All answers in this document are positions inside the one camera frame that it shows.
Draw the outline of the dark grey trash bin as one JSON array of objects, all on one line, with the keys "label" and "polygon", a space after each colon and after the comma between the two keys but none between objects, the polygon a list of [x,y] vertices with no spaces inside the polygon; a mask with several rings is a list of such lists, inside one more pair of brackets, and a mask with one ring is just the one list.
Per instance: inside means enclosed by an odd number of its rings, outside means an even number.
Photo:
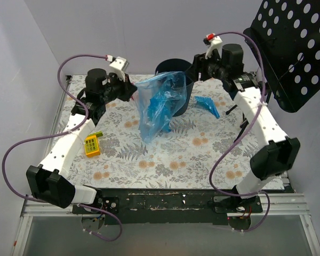
[{"label": "dark grey trash bin", "polygon": [[[164,72],[171,72],[171,71],[182,71],[186,72],[189,69],[191,63],[184,59],[167,59],[159,63],[155,69],[155,74],[164,73]],[[180,116],[184,114],[188,108],[190,96],[193,90],[194,82],[185,75],[185,84],[181,83],[178,85],[177,88],[181,88],[181,92],[185,92],[185,103],[182,107],[173,115],[174,117]]]}]

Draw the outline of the blue plastic trash bag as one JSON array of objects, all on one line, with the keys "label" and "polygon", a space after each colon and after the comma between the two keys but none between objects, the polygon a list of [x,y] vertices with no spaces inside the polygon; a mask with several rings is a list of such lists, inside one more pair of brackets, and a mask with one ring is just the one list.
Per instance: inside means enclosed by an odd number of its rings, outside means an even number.
[{"label": "blue plastic trash bag", "polygon": [[150,143],[160,132],[169,133],[173,115],[185,103],[185,92],[177,88],[185,84],[185,73],[159,73],[137,82],[134,102],[139,113],[139,131],[143,142]]}]

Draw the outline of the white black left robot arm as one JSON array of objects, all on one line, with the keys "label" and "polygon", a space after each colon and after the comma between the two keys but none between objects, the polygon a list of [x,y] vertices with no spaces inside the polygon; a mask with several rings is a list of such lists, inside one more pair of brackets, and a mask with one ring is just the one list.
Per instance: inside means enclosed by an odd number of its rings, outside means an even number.
[{"label": "white black left robot arm", "polygon": [[31,165],[26,172],[35,199],[63,209],[78,203],[84,204],[91,213],[98,213],[102,209],[103,201],[97,196],[96,189],[74,185],[67,177],[86,137],[106,112],[106,104],[116,99],[129,101],[136,90],[127,74],[119,71],[106,73],[100,68],[88,71],[85,88],[77,95],[78,101],[71,111],[65,135],[57,140],[38,166]]}]

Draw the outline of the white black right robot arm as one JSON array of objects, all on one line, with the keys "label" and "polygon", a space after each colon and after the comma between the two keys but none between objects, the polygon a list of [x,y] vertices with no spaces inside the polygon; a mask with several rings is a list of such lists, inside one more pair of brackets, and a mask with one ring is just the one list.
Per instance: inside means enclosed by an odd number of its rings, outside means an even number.
[{"label": "white black right robot arm", "polygon": [[250,159],[250,171],[232,192],[219,191],[232,197],[231,207],[245,211],[251,197],[282,173],[290,170],[300,149],[298,138],[290,138],[277,124],[264,100],[265,87],[243,70],[243,49],[238,44],[226,44],[221,51],[197,54],[186,74],[194,81],[215,78],[241,109],[249,123],[248,131],[255,135],[259,151]]}]

